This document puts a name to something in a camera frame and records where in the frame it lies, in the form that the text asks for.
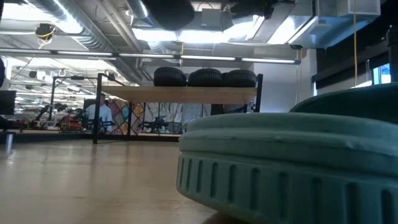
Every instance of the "ceiling duct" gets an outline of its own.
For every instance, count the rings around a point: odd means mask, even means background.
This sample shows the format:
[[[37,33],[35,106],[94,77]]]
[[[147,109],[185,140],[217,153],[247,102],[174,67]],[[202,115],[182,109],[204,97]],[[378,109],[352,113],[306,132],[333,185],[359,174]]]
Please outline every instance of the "ceiling duct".
[[[126,0],[126,2],[134,18],[145,19],[148,16],[148,10],[141,0]]]
[[[93,24],[88,16],[71,0],[25,0],[44,13],[54,17],[57,27],[69,34],[81,45],[93,52],[117,52],[116,48]],[[140,84],[142,76],[130,67],[123,59],[117,58],[112,63],[129,82]]]
[[[354,33],[354,3],[355,0],[298,0],[296,5],[276,6],[275,16],[264,21],[254,41],[307,48],[331,47]],[[358,1],[357,30],[380,13],[380,0]]]
[[[148,46],[150,48],[151,53],[166,54],[166,55],[177,54],[177,52],[167,49],[166,46],[161,41],[155,41],[155,42],[150,41],[148,42]],[[164,60],[171,63],[177,63],[180,65],[180,60],[178,59],[164,59]]]

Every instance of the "black tire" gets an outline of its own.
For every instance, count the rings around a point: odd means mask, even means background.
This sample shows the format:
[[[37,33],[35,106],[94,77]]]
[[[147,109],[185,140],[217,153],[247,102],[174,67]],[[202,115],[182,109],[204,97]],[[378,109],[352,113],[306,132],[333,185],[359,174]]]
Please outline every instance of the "black tire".
[[[186,86],[187,78],[184,73],[177,68],[162,67],[154,73],[155,86]]]
[[[227,75],[228,75],[228,72],[224,72],[224,73],[221,74],[221,77],[223,78],[223,80],[225,80]]]
[[[203,68],[191,73],[188,79],[188,85],[219,87],[223,86],[223,78],[219,70],[212,68]]]
[[[257,76],[249,70],[233,70],[224,79],[227,87],[256,87]]]

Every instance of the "ceiling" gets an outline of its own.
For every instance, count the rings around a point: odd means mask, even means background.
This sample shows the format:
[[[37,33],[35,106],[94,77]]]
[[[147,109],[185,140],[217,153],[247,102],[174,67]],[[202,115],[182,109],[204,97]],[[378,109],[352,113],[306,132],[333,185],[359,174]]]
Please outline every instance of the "ceiling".
[[[52,2],[52,1],[41,1],[35,0],[36,2]],[[70,3],[67,0],[58,0],[59,2]],[[117,13],[112,15],[110,12],[107,14],[104,11],[104,7],[100,7],[99,4],[109,1],[110,5],[115,8]],[[144,52],[154,53],[153,47],[144,40],[137,40],[135,33],[131,30],[131,26],[138,26],[140,21],[133,20],[131,24],[131,13],[128,12],[126,0],[74,0],[72,4],[66,5],[65,9],[70,9],[71,6],[76,6],[74,12],[87,18],[89,26],[85,26],[88,29],[88,33],[97,30],[103,42],[106,42],[111,51],[118,52]],[[209,2],[192,2],[196,15],[201,16],[204,12],[213,7],[214,9],[222,9],[222,14],[228,14],[229,5],[226,4],[228,1],[217,1],[212,0]],[[326,18],[331,18],[335,15],[330,9],[333,9],[333,4],[336,0],[324,0],[322,3],[323,15]],[[253,33],[252,39],[247,40],[234,40],[228,42],[215,42],[215,43],[192,43],[190,41],[181,44],[175,41],[162,41],[162,47],[164,52],[170,54],[186,54],[186,55],[206,55],[206,56],[220,56],[220,57],[254,57],[254,58],[280,58],[280,59],[296,59],[297,51],[292,50],[289,45],[284,44],[287,40],[284,40],[281,44],[270,44],[272,39],[286,39],[285,35],[293,35],[298,29],[304,26],[304,24],[310,21],[314,16],[313,5],[309,0],[299,0],[296,4],[279,4],[275,7],[272,17],[265,20]],[[373,17],[360,17],[360,22],[367,22]],[[290,30],[286,31],[286,26],[290,22],[294,21],[294,26]],[[26,4],[6,4],[4,7],[4,15],[0,24],[0,48],[17,48],[17,49],[39,49],[40,47],[45,50],[74,50],[74,51],[88,51],[87,45],[79,42],[79,39],[87,35],[86,33],[75,33],[67,34],[67,29],[59,26],[55,31],[51,42],[43,44],[42,40],[39,40],[34,31],[41,23],[51,23],[58,26],[58,19],[49,16],[40,9],[34,8]],[[313,31],[318,23],[314,23],[308,29],[308,32]],[[349,21],[344,21],[346,26],[349,25]],[[344,35],[349,35],[350,31],[345,30],[343,26],[336,26],[340,28]],[[327,32],[336,33],[335,30],[330,29]],[[307,43],[310,46],[314,44],[324,43],[325,39],[321,38],[321,35],[313,35],[304,33],[298,39],[299,43]],[[12,64],[11,88],[20,92],[41,92],[49,93],[51,91],[50,84],[51,78],[46,80],[35,80],[29,78],[28,74],[32,70],[44,71],[47,76],[58,74],[60,72],[66,72],[66,76],[69,75],[84,75],[85,77],[95,77],[98,72],[111,72],[115,73],[116,79],[120,82],[124,82],[127,85],[150,83],[153,78],[153,73],[156,68],[162,66],[177,67],[183,70],[184,73],[191,73],[196,69],[203,67],[218,68],[222,72],[228,72],[234,69],[249,69],[252,63],[245,62],[217,62],[208,60],[160,60],[160,59],[143,59],[135,60],[129,59],[124,60],[123,63],[128,65],[130,69],[137,72],[134,74],[140,78],[138,82],[128,82],[131,80],[132,74],[126,72],[123,69],[119,69],[116,63],[112,60],[105,60],[103,58],[87,58],[87,57],[68,57],[60,58],[57,55],[49,55],[47,58],[34,58],[35,55],[13,55],[9,54],[7,57],[10,64]],[[81,85],[81,92],[85,95],[93,95],[88,93],[95,92],[94,86],[96,83],[91,83],[88,80],[83,81],[67,81],[69,85],[76,86]],[[26,85],[33,85],[33,90],[27,90]],[[67,86],[60,85],[57,88],[60,93],[71,93]]]

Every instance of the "black metal table frame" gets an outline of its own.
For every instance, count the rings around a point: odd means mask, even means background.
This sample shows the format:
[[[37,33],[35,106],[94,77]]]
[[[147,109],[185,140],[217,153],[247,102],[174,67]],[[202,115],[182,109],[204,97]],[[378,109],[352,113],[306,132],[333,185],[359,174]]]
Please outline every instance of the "black metal table frame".
[[[98,76],[95,77],[90,77],[90,78],[84,78],[84,79],[91,79],[91,80],[97,80],[97,87],[96,87],[96,98],[95,98],[95,116],[94,116],[94,128],[93,128],[93,144],[98,144],[98,139],[99,139],[99,134],[98,134],[98,120],[100,119],[100,98],[102,94],[102,77],[107,77],[108,80],[116,82],[122,86],[125,86],[125,84],[103,74],[99,73]],[[53,103],[54,103],[54,93],[55,93],[55,88],[57,87],[56,80],[57,79],[67,79],[72,77],[60,77],[56,76],[53,77],[53,82],[52,82],[52,91],[51,91],[51,106],[50,106],[50,111],[53,110]],[[255,113],[260,112],[260,106],[261,106],[261,93],[262,93],[262,78],[263,74],[259,74],[257,76],[257,96],[256,96],[256,106],[254,108]],[[244,105],[244,113],[247,113],[248,111],[248,105]],[[132,113],[132,102],[129,102],[129,116],[128,116],[128,121],[127,121],[127,126],[129,127],[127,129],[127,135],[125,135],[125,140],[130,140],[131,137],[131,113]],[[152,136],[154,140],[159,140],[161,139],[161,136]]]

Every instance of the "colorful mural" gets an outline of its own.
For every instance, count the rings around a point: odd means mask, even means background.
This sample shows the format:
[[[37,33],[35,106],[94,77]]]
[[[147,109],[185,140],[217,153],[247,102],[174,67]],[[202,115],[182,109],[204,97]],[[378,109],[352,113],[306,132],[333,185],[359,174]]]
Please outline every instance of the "colorful mural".
[[[115,126],[106,134],[127,135],[129,119],[129,103],[120,99],[109,101]],[[131,133],[138,135],[148,133],[140,124],[154,122],[157,118],[168,124],[162,128],[161,133],[180,134],[183,126],[189,122],[210,115],[211,105],[209,104],[182,104],[182,103],[132,103]]]

